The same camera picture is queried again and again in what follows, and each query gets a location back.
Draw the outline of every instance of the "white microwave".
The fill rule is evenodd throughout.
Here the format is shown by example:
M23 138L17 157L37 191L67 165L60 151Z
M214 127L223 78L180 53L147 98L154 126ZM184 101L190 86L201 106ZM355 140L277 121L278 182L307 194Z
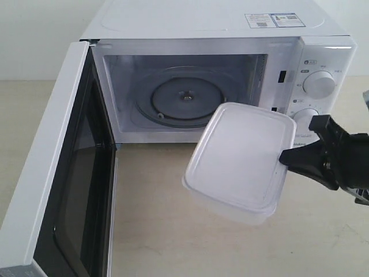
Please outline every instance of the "white microwave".
M309 144L355 50L312 0L107 1L69 47L0 222L0 276L110 276L116 145L196 143L225 102L286 114Z

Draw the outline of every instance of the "power knob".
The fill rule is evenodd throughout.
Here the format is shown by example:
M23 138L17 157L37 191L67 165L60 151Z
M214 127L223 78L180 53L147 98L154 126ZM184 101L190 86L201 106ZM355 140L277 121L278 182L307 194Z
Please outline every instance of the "power knob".
M318 71L305 79L303 88L309 97L323 99L334 92L336 82L329 72Z
M318 112L312 108L306 108L297 112L293 116L293 120L296 122L296 136L295 145L304 146L311 144L319 140L317 134L309 130L309 125L313 116L319 115Z

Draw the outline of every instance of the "label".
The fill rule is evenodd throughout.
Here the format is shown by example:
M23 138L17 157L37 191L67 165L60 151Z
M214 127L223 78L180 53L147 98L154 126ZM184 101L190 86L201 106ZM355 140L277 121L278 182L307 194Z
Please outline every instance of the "label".
M270 16L278 28L306 27L296 13L271 13Z
M250 28L277 28L270 14L245 14Z

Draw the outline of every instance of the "container lid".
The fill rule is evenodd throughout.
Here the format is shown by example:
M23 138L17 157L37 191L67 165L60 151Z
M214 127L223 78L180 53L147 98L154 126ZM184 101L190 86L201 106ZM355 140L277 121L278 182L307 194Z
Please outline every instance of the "container lid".
M212 200L270 216L287 173L278 159L292 148L295 130L295 122L284 114L222 104L193 153L183 184Z

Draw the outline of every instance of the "beige table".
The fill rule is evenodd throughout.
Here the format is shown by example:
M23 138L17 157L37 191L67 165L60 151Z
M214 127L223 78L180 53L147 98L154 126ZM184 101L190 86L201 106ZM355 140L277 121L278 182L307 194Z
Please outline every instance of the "beige table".
M0 82L0 222L51 89ZM334 108L349 132L369 132L367 89L369 77L348 78ZM368 276L369 207L288 174L274 217L230 222L196 206L180 183L193 147L118 152L113 276Z

